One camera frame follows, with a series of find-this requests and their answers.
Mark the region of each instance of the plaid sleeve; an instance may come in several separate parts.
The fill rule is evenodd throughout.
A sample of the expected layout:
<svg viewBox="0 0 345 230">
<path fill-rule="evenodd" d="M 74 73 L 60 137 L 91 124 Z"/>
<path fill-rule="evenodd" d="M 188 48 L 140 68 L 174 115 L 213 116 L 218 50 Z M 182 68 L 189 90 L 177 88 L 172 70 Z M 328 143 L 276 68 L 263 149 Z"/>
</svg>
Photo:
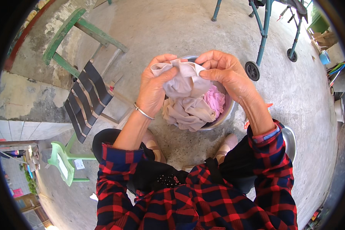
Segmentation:
<svg viewBox="0 0 345 230">
<path fill-rule="evenodd" d="M 256 158 L 254 202 L 269 214 L 269 221 L 275 224 L 276 229 L 284 223 L 290 229 L 297 229 L 297 208 L 291 196 L 294 185 L 292 163 L 285 153 L 285 142 L 280 131 L 284 126 L 275 119 L 274 123 L 274 130 L 260 136 L 253 136 L 248 128 L 249 145 Z M 272 218 L 273 215 L 282 222 Z"/>
<path fill-rule="evenodd" d="M 102 144 L 102 161 L 96 184 L 97 227 L 106 229 L 118 225 L 117 221 L 126 218 L 133 208 L 127 191 L 127 182 L 135 172 L 138 162 L 145 158 L 143 150 L 120 150 Z"/>
</svg>

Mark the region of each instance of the green plant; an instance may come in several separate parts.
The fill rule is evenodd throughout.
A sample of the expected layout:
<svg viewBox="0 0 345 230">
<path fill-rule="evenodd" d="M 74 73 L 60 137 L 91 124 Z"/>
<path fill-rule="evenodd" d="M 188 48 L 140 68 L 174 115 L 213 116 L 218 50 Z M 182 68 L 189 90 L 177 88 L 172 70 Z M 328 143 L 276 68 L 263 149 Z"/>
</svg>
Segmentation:
<svg viewBox="0 0 345 230">
<path fill-rule="evenodd" d="M 29 175 L 29 172 L 28 172 L 28 171 L 24 172 L 24 174 L 25 174 L 26 179 L 27 179 L 27 181 L 28 181 L 29 191 L 30 191 L 32 194 L 37 195 L 37 190 L 36 190 L 37 184 L 36 184 L 36 180 L 31 178 L 31 176 Z"/>
<path fill-rule="evenodd" d="M 30 182 L 32 180 L 31 176 L 29 175 L 29 172 L 28 171 L 25 171 L 24 172 L 24 175 L 26 175 L 26 179 L 28 182 Z"/>
<path fill-rule="evenodd" d="M 36 182 L 34 180 L 32 180 L 31 182 L 28 183 L 28 187 L 29 187 L 29 191 L 34 194 L 37 195 L 37 190 L 36 190 Z"/>
</svg>

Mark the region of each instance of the red plaid shirt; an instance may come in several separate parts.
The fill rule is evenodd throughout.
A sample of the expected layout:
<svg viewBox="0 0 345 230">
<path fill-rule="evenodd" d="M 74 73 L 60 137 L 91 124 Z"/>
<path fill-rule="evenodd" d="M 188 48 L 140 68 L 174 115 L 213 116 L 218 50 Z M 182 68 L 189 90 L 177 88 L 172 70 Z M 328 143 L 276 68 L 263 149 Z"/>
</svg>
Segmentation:
<svg viewBox="0 0 345 230">
<path fill-rule="evenodd" d="M 189 173 L 186 184 L 152 191 L 133 206 L 127 181 L 143 150 L 125 151 L 103 145 L 97 180 L 97 230 L 101 229 L 298 229 L 297 208 L 291 196 L 292 163 L 285 142 L 276 130 L 254 136 L 248 128 L 249 145 L 257 159 L 254 173 L 256 199 L 226 185 L 212 184 L 210 171 L 201 164 Z"/>
</svg>

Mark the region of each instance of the laundry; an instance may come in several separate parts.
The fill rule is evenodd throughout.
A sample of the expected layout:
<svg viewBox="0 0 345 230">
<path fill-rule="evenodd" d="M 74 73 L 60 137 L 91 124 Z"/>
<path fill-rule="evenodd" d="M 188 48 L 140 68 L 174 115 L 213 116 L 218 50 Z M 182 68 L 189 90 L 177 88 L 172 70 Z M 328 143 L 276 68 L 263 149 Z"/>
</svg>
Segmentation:
<svg viewBox="0 0 345 230">
<path fill-rule="evenodd" d="M 221 93 L 215 85 L 211 85 L 207 93 L 203 95 L 203 99 L 210 108 L 216 112 L 216 119 L 224 111 L 225 94 Z"/>
<path fill-rule="evenodd" d="M 198 131 L 207 122 L 216 120 L 216 112 L 203 98 L 168 98 L 164 101 L 162 116 L 168 124 L 178 124 L 181 130 Z"/>
<path fill-rule="evenodd" d="M 211 81 L 199 76 L 199 72 L 206 69 L 194 62 L 180 62 L 180 59 L 175 59 L 170 61 L 170 64 L 154 64 L 151 66 L 151 70 L 154 76 L 159 76 L 174 66 L 179 71 L 173 79 L 164 83 L 166 96 L 172 99 L 189 96 L 199 98 L 209 90 Z"/>
</svg>

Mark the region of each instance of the foot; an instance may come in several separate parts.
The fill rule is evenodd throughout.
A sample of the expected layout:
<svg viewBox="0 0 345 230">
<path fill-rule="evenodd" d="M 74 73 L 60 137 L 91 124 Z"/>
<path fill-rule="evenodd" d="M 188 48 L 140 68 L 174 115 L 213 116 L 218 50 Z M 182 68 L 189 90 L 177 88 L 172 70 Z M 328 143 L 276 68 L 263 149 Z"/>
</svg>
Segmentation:
<svg viewBox="0 0 345 230">
<path fill-rule="evenodd" d="M 217 159 L 218 164 L 224 162 L 226 154 L 238 144 L 238 138 L 234 133 L 229 134 L 222 142 L 214 158 Z"/>
<path fill-rule="evenodd" d="M 145 135 L 143 136 L 142 142 L 146 145 L 148 149 L 153 151 L 155 161 L 161 163 L 167 162 L 165 156 L 161 152 L 160 147 L 157 145 L 157 141 L 154 138 L 154 135 L 149 129 L 147 129 Z"/>
</svg>

